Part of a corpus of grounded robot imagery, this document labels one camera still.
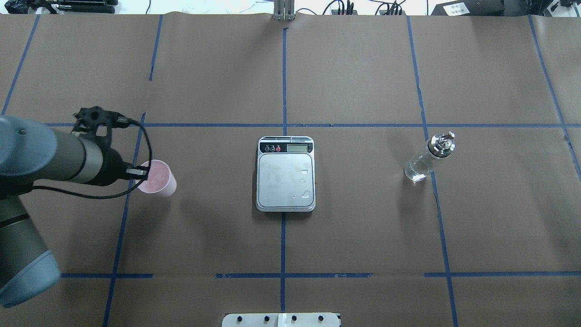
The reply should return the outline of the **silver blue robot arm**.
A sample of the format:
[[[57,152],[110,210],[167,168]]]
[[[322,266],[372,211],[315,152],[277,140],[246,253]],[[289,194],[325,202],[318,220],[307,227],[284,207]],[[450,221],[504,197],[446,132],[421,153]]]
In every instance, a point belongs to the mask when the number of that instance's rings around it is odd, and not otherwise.
[[[23,205],[21,195],[50,190],[88,198],[86,194],[37,185],[38,180],[108,186],[118,180],[148,179],[146,166],[125,162],[112,149],[112,130],[139,121],[98,106],[75,114],[70,133],[29,119],[1,116],[1,306],[11,308],[45,292],[61,276],[58,263]]]

